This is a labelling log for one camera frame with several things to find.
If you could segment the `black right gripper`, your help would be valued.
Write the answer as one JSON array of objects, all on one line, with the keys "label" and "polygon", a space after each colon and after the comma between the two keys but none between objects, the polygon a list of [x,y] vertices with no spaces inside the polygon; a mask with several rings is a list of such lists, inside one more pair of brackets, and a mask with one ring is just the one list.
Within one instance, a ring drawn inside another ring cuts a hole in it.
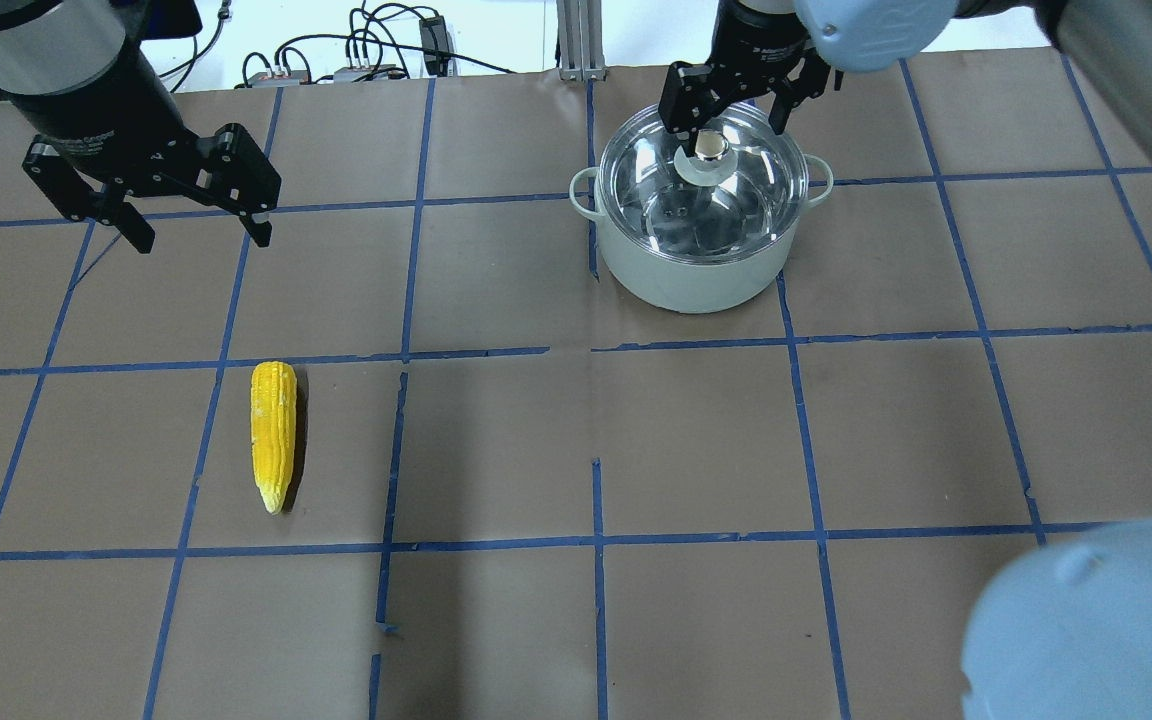
[{"label": "black right gripper", "polygon": [[842,82],[844,73],[820,56],[794,1],[721,1],[708,59],[669,65],[658,118],[685,158],[696,158],[704,127],[732,105],[772,94],[768,124],[783,135],[795,109]]}]

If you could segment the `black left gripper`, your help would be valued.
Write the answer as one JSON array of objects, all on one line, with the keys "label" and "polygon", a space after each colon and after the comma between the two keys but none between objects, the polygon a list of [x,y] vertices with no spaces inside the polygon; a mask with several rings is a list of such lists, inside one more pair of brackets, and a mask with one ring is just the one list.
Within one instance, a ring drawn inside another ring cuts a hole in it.
[{"label": "black left gripper", "polygon": [[37,135],[22,169],[61,215],[109,225],[141,253],[154,249],[156,232],[128,200],[131,196],[185,197],[228,211],[253,245],[266,249],[273,237],[270,211],[282,191],[282,176],[238,123],[211,136],[183,129],[138,147],[119,132],[70,145]]}]

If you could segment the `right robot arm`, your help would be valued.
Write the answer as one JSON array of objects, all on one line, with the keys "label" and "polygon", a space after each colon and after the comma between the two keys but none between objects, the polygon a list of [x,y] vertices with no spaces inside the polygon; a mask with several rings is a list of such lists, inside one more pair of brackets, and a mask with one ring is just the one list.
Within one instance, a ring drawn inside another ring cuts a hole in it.
[{"label": "right robot arm", "polygon": [[1020,14],[1152,165],[1152,1],[722,1],[708,58],[667,68],[658,118],[694,150],[723,109],[770,94],[781,132],[846,74],[909,60],[948,26]]}]

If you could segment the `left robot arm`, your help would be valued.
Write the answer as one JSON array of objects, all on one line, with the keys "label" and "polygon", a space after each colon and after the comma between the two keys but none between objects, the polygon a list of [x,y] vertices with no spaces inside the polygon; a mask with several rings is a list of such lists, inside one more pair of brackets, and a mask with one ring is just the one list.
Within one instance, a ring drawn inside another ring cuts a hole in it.
[{"label": "left robot arm", "polygon": [[183,197],[270,247],[282,177],[238,123],[189,128],[141,41],[150,1],[0,1],[0,92],[35,128],[22,169],[70,222],[109,225],[141,253],[132,199]]}]

